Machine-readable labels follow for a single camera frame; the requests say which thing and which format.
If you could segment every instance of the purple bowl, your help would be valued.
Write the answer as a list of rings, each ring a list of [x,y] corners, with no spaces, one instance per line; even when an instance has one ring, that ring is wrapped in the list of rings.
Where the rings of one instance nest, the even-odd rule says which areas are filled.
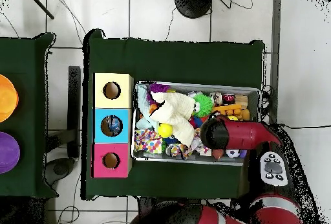
[[[0,132],[0,174],[10,171],[19,160],[19,145],[15,138]]]

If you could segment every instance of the yellow ball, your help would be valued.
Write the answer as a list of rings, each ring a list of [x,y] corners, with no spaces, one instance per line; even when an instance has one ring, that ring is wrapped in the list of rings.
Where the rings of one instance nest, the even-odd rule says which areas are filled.
[[[173,134],[172,125],[161,123],[158,127],[158,134],[163,138],[170,137]]]
[[[235,117],[234,115],[229,115],[228,118],[231,119],[231,120],[238,120],[238,118]]]

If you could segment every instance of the dark green tablecloth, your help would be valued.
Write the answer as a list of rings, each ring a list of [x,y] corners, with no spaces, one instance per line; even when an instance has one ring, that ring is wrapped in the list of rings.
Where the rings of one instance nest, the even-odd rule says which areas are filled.
[[[0,131],[13,136],[21,156],[11,171],[0,174],[0,196],[54,197],[43,181],[45,158],[45,53],[54,35],[34,39],[0,38],[0,74],[15,86],[19,103],[0,123]]]
[[[134,161],[126,179],[91,178],[92,73],[129,73],[135,80],[255,87],[262,82],[264,44],[84,39],[82,196],[231,198],[240,166]]]

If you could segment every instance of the circular hole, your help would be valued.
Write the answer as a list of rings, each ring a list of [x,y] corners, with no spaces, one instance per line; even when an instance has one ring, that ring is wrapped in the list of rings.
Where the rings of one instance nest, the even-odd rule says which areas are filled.
[[[103,156],[102,163],[106,168],[115,169],[120,163],[120,158],[115,153],[108,153],[107,155]]]
[[[108,137],[115,137],[122,132],[123,123],[114,115],[105,117],[101,122],[102,133]]]
[[[121,94],[121,88],[116,82],[108,82],[103,86],[103,94],[108,99],[116,99]]]

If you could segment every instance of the pink cube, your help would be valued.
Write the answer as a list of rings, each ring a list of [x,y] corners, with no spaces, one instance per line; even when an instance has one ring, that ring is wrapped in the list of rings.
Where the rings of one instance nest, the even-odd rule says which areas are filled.
[[[129,143],[99,143],[94,145],[92,177],[127,177],[132,159]]]

